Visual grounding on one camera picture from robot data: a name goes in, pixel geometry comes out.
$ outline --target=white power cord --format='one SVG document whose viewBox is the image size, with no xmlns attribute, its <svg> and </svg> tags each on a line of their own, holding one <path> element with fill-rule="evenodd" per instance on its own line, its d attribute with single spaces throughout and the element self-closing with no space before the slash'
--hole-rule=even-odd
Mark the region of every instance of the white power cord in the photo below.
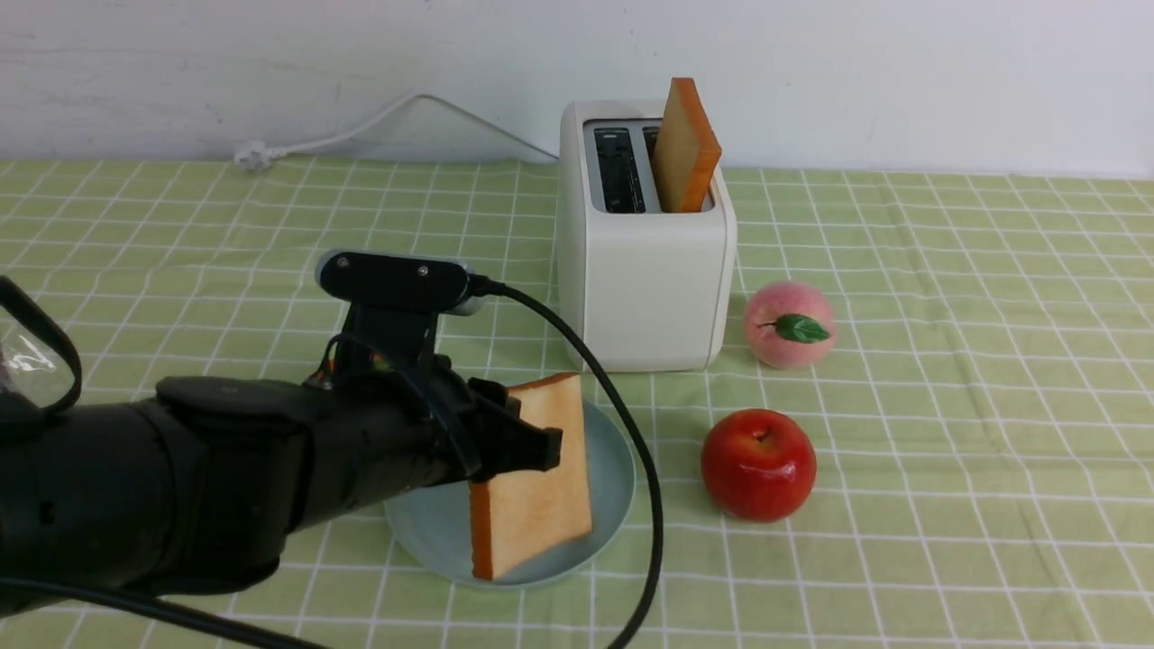
<svg viewBox="0 0 1154 649">
<path fill-rule="evenodd" d="M 519 142 L 519 143 L 529 147 L 530 149 L 533 149 L 534 151 L 545 154 L 546 156 L 549 156 L 550 158 L 554 158 L 554 159 L 557 158 L 557 154 L 556 152 L 542 149 L 541 147 L 539 147 L 539 146 L 537 146 L 537 144 L 534 144 L 534 143 L 525 140 L 524 137 L 522 137 L 522 136 L 519 136 L 519 135 L 517 135 L 515 133 L 510 133 L 509 130 L 507 130 L 504 128 L 501 128 L 500 126 L 497 126 L 497 125 L 493 124 L 492 121 L 489 121 L 489 120 L 487 120 L 487 119 L 478 115 L 477 113 L 474 113 L 474 112 L 472 112 L 472 111 L 470 111 L 467 109 L 464 109 L 464 107 L 462 107 L 462 106 L 459 106 L 457 104 L 454 104 L 452 102 L 450 102 L 450 100 L 448 100 L 448 99 L 445 99 L 443 97 L 439 97 L 439 96 L 432 95 L 429 92 L 410 92 L 407 95 L 404 95 L 399 99 L 395 99 L 394 102 L 389 103 L 373 119 L 366 121 L 365 124 L 362 124 L 362 125 L 358 126 L 357 128 L 353 128 L 352 130 L 349 130 L 346 133 L 342 133 L 339 135 L 334 135 L 332 137 L 325 137 L 324 140 L 316 140 L 315 142 L 304 142 L 304 143 L 300 143 L 300 144 L 292 144 L 292 146 L 288 146 L 288 147 L 269 147 L 269 146 L 267 146 L 264 142 L 262 142 L 260 140 L 250 140 L 250 141 L 245 142 L 243 144 L 241 144 L 240 147 L 237 148 L 237 152 L 233 156 L 233 162 L 237 164 L 237 166 L 239 166 L 241 169 L 245 169 L 245 170 L 248 170 L 248 171 L 264 171 L 265 169 L 269 169 L 270 166 L 272 166 L 272 163 L 275 161 L 278 161 L 278 159 L 280 159 L 280 158 L 283 158 L 283 157 L 285 157 L 285 156 L 287 156 L 290 154 L 297 154 L 297 152 L 307 151 L 307 150 L 310 150 L 310 149 L 319 149 L 321 147 L 328 147 L 330 144 L 336 144 L 336 143 L 339 143 L 339 142 L 344 142 L 346 140 L 351 140 L 351 139 L 360 135 L 361 133 L 368 130 L 369 128 L 373 128 L 374 126 L 376 126 L 381 120 L 383 120 L 384 118 L 387 118 L 390 114 L 392 114 L 392 112 L 396 111 L 397 109 L 399 109 L 400 106 L 404 106 L 409 102 L 412 102 L 413 99 L 418 99 L 418 98 L 425 98 L 425 99 L 432 99 L 434 102 L 439 102 L 439 103 L 441 103 L 441 104 L 443 104 L 443 105 L 445 105 L 445 106 L 448 106 L 450 109 L 454 109 L 454 110 L 456 110 L 458 112 L 464 113 L 467 117 L 473 118 L 477 121 L 480 121 L 480 122 L 482 122 L 485 125 L 488 125 L 489 127 L 499 130 L 503 135 L 505 135 L 505 136 L 508 136 L 508 137 L 510 137 L 510 139 L 512 139 L 512 140 L 515 140 L 515 141 L 517 141 L 517 142 Z"/>
</svg>

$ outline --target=white toaster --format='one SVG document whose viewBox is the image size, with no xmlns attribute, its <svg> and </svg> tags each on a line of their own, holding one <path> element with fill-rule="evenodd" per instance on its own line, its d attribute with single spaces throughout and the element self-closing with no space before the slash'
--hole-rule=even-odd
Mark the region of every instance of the white toaster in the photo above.
<svg viewBox="0 0 1154 649">
<path fill-rule="evenodd" d="M 733 203 L 719 166 L 699 212 L 661 211 L 650 156 L 664 111 L 662 100 L 576 102 L 561 119 L 561 316 L 607 372 L 704 370 L 721 350 Z"/>
</svg>

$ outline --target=plate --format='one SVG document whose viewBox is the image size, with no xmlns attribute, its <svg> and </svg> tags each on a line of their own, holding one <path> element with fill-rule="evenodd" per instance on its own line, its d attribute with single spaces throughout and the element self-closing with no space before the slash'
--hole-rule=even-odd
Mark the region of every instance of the plate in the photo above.
<svg viewBox="0 0 1154 649">
<path fill-rule="evenodd" d="M 426 487 L 385 503 L 394 537 L 422 566 L 460 584 L 481 589 L 522 589 L 555 581 L 597 557 L 629 515 L 637 479 L 632 449 L 616 425 L 585 402 L 593 534 L 563 543 L 525 561 L 496 581 L 473 576 L 469 484 Z"/>
</svg>

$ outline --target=leaf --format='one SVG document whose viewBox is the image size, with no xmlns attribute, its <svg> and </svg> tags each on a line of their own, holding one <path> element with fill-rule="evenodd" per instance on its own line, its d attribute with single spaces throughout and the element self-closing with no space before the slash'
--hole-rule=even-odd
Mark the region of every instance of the leaf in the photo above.
<svg viewBox="0 0 1154 649">
<path fill-rule="evenodd" d="M 795 343 L 819 343 L 830 337 L 822 323 L 808 315 L 789 313 L 773 322 L 773 330 L 779 336 Z"/>
</svg>

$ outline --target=tablecloth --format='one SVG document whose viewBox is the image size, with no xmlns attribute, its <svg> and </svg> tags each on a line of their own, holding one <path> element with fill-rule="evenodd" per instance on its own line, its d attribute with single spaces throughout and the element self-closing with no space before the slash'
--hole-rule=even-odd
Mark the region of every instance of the tablecloth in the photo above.
<svg viewBox="0 0 1154 649">
<path fill-rule="evenodd" d="M 330 248 L 460 258 L 555 305 L 556 173 L 0 162 L 0 261 L 82 350 L 85 402 L 148 396 L 171 374 L 301 380 L 342 321 L 313 278 Z M 667 515 L 665 577 L 632 647 L 1154 643 L 1154 181 L 725 177 L 740 244 L 720 357 L 706 372 L 615 376 Z M 837 313 L 838 346 L 811 368 L 770 370 L 742 340 L 748 296 L 786 278 Z M 511 303 L 442 319 L 439 349 L 501 381 L 572 368 Z M 769 525 L 724 517 L 699 480 L 705 433 L 750 406 L 793 417 L 819 462 L 807 503 Z M 584 648 L 605 646 L 640 592 L 640 483 L 594 562 L 522 592 L 429 573 L 383 512 L 292 536 L 252 590 L 174 599 L 338 648 Z M 0 646 L 222 644 L 66 603 L 3 620 Z"/>
</svg>

